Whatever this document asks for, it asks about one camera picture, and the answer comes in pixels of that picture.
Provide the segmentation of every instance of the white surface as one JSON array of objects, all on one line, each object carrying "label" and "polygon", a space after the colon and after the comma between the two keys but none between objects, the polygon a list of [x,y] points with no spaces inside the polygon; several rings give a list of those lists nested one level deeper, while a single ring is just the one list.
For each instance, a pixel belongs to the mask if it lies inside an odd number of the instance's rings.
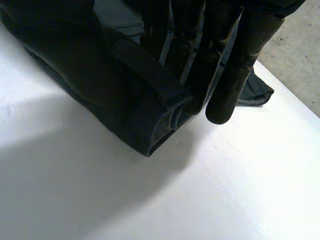
[{"label": "white surface", "polygon": [[145,158],[0,43],[1,240],[320,239],[320,120],[260,63],[267,105]]}]

